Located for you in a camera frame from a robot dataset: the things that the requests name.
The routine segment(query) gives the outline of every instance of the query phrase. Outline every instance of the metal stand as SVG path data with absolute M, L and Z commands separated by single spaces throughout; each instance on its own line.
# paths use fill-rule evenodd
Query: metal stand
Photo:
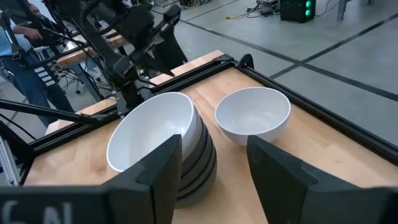
M 10 147 L 5 139 L 0 136 L 0 164 L 6 175 L 9 185 L 19 186 L 21 177 L 19 176 L 17 164 Z

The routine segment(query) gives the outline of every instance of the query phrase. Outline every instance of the bowl rim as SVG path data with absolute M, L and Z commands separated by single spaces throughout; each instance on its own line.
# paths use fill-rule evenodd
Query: bowl rim
M 108 165 L 109 165 L 113 170 L 115 170 L 116 172 L 121 173 L 121 172 L 124 172 L 124 170 L 120 170 L 120 169 L 115 168 L 115 167 L 112 165 L 112 163 L 109 161 L 109 145 L 111 144 L 111 140 L 112 140 L 113 136 L 114 136 L 115 133 L 118 131 L 119 127 L 123 124 L 123 121 L 126 120 L 126 119 L 128 118 L 128 116 L 130 116 L 130 114 L 133 114 L 133 112 L 135 112 L 136 110 L 138 110 L 138 109 L 139 109 L 142 105 L 144 105 L 145 103 L 150 102 L 151 100 L 156 99 L 156 98 L 158 98 L 158 97 L 160 97 L 160 96 L 164 96 L 164 95 L 180 95 L 180 96 L 183 96 L 183 97 L 185 97 L 186 99 L 188 99 L 188 101 L 190 102 L 190 108 L 191 108 L 191 115 L 190 115 L 190 120 L 189 120 L 189 123 L 188 123 L 188 127 L 192 124 L 193 117 L 194 117 L 194 115 L 195 115 L 195 113 L 196 113 L 196 111 L 195 111 L 195 105 L 193 104 L 193 101 L 191 100 L 191 98 L 189 98 L 189 96 L 187 96 L 186 94 L 183 94 L 183 93 L 177 92 L 177 91 L 168 92 L 168 93 L 162 93 L 162 94 L 153 96 L 153 97 L 149 98 L 148 100 L 142 102 L 140 105 L 138 105 L 136 108 L 134 108 L 132 111 L 130 111 L 130 113 L 127 114 L 127 115 L 121 120 L 121 122 L 118 124 L 118 126 L 114 129 L 114 131 L 113 131 L 113 133 L 112 133 L 112 135 L 111 135 L 111 137 L 110 137 L 110 139 L 109 139 L 109 141 L 108 141 L 108 146 L 106 147 L 106 162 L 107 162 Z
M 281 122 L 279 122 L 277 125 L 273 126 L 272 128 L 269 128 L 269 129 L 266 130 L 266 131 L 261 131 L 261 132 L 258 132 L 258 133 L 237 133 L 237 132 L 235 132 L 235 131 L 229 130 L 228 128 L 225 128 L 225 127 L 224 127 L 223 125 L 221 125 L 221 123 L 218 121 L 218 118 L 217 118 L 218 107 L 220 106 L 220 104 L 221 104 L 225 99 L 227 99 L 227 97 L 229 97 L 229 96 L 231 96 L 231 95 L 233 95 L 233 94 L 235 94 L 235 93 L 237 93 L 237 92 L 244 91 L 244 90 L 250 90 L 250 89 L 266 89 L 266 90 L 271 90 L 271 91 L 274 91 L 274 92 L 279 93 L 280 95 L 282 95 L 282 96 L 284 97 L 284 99 L 286 100 L 286 102 L 288 103 L 288 106 L 289 106 L 289 109 L 287 110 L 287 114 L 286 114 L 285 118 L 284 118 Z M 238 134 L 238 135 L 258 135 L 258 134 L 264 134 L 264 133 L 266 133 L 266 132 L 272 131 L 272 130 L 276 129 L 277 127 L 279 127 L 281 124 L 283 124 L 283 123 L 289 118 L 291 110 L 292 110 L 292 105 L 291 105 L 291 103 L 290 103 L 290 100 L 289 100 L 283 93 L 281 93 L 280 91 L 275 90 L 275 89 L 273 89 L 273 88 L 268 88 L 268 87 L 249 87 L 249 88 L 243 88 L 243 89 L 240 89 L 240 90 L 236 90 L 236 91 L 234 91 L 234 92 L 232 92 L 232 93 L 226 95 L 226 96 L 217 104 L 217 107 L 216 107 L 215 112 L 214 112 L 214 117 L 215 117 L 215 119 L 216 119 L 217 124 L 218 124 L 222 129 L 224 129 L 224 130 L 226 130 L 226 131 L 228 131 L 228 132 L 230 132 L 230 133 L 232 133 L 232 134 Z

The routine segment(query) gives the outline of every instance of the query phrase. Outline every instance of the black aluminum frame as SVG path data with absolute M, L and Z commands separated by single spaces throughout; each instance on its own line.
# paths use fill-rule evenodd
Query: black aluminum frame
M 248 54 L 245 55 L 240 61 L 237 61 L 231 56 L 224 54 L 222 56 L 214 58 L 211 62 L 208 62 L 200 67 L 184 73 L 183 75 L 164 82 L 158 87 L 153 88 L 152 92 L 154 95 L 158 95 L 170 91 L 181 91 L 191 85 L 194 85 L 229 68 L 235 68 L 243 74 L 247 75 L 248 77 L 252 78 L 253 80 L 257 81 L 261 85 L 280 91 L 294 105 L 323 121 L 337 131 L 348 136 L 357 143 L 363 145 L 367 149 L 375 152 L 389 162 L 398 165 L 398 148 L 396 148 L 393 144 L 381 139 L 380 137 L 359 127 L 351 121 L 342 118 L 341 116 L 314 103 L 306 97 L 299 95 L 293 90 L 290 90 L 289 88 L 255 71 L 252 57 Z M 33 151 L 34 158 L 41 154 L 49 152 L 50 150 L 55 149 L 56 147 L 59 147 L 62 144 L 65 144 L 73 139 L 76 139 L 90 131 L 94 131 L 97 128 L 107 125 L 110 122 L 115 121 L 119 118 L 116 111 L 116 105 L 106 108 L 105 110 L 100 111 L 95 115 L 102 115 L 100 116 L 101 119 L 99 119 L 95 123 L 74 123 L 30 143 L 29 147 L 30 150 Z M 34 159 L 24 161 L 24 166 L 21 171 L 21 185 L 23 185 L 24 181 L 26 180 L 33 160 Z

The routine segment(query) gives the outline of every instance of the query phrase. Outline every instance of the gray floor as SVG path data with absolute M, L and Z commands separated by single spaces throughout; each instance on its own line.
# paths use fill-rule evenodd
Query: gray floor
M 331 0 L 330 6 L 337 1 Z M 398 13 L 398 1 L 376 0 L 373 6 L 366 1 L 349 2 L 343 21 L 336 20 L 336 7 L 313 21 L 296 24 L 281 21 L 279 16 L 227 20 L 225 16 L 240 15 L 255 1 L 212 0 L 183 11 L 175 35 L 190 60 L 213 50 L 235 58 L 251 54 L 256 70 L 265 76 L 398 145 L 398 19 L 392 17 Z M 317 1 L 317 14 L 325 10 L 326 2 Z M 154 9 L 156 22 L 166 9 Z M 325 54 L 313 57 L 325 49 Z M 94 103 L 87 90 L 80 89 L 81 95 L 76 95 L 74 85 L 67 90 L 76 110 Z M 8 83 L 0 84 L 0 97 L 24 100 Z M 35 116 L 1 113 L 14 117 L 36 137 L 45 132 Z

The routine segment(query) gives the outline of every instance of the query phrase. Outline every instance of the jeans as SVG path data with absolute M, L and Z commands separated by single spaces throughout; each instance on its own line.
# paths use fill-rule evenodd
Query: jeans
M 74 113 L 58 83 L 47 86 L 34 71 L 24 70 L 17 60 L 11 58 L 3 58 L 1 60 L 5 68 L 14 75 L 4 74 L 3 72 L 0 72 L 0 75 L 11 82 L 27 98 L 29 104 L 50 108 L 48 99 L 56 109 Z M 27 54 L 26 60 L 29 64 L 35 64 L 38 61 L 33 52 Z M 45 116 L 39 116 L 39 119 L 45 127 L 57 120 L 56 118 Z

